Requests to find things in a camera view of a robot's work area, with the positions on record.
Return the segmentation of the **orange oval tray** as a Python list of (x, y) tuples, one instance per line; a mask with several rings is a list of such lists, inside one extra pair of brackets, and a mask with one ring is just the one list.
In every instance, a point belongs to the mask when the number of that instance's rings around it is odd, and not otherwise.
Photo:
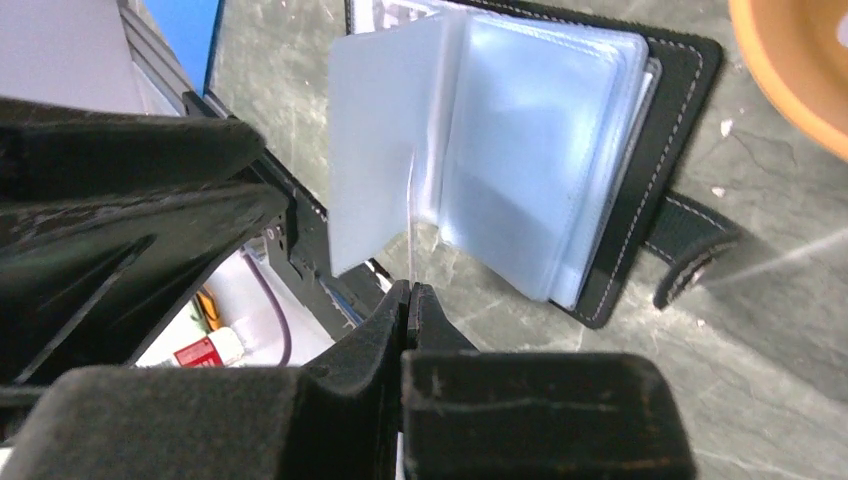
[(760, 90), (814, 142), (847, 159), (847, 3), (730, 1), (734, 36)]

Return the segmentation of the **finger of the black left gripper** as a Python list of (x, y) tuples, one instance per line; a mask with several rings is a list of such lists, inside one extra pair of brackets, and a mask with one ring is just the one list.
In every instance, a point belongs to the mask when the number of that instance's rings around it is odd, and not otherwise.
[(264, 184), (1, 207), (1, 380), (128, 361), (286, 207)]
[(235, 119), (95, 112), (1, 100), (1, 197), (49, 202), (223, 181), (262, 136)]

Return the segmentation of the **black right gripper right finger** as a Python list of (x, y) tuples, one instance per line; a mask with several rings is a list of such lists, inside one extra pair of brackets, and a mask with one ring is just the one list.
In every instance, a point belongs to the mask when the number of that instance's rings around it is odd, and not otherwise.
[(632, 353), (437, 349), (446, 316), (416, 284), (401, 358), (410, 479), (693, 479), (688, 435), (659, 368)]

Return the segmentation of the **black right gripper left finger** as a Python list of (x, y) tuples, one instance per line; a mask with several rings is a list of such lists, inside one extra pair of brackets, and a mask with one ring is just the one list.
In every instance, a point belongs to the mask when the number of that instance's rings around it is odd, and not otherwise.
[(301, 367), (85, 367), (39, 398), (5, 479), (392, 479), (410, 284)]

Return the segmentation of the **black leather card holder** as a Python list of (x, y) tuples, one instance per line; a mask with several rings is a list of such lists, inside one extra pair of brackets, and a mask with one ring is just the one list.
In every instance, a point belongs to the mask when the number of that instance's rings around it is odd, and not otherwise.
[(732, 248), (667, 187), (721, 67), (712, 39), (511, 1), (349, 1), (328, 61), (329, 262), (417, 223), (525, 297), (609, 320), (635, 256), (664, 308)]

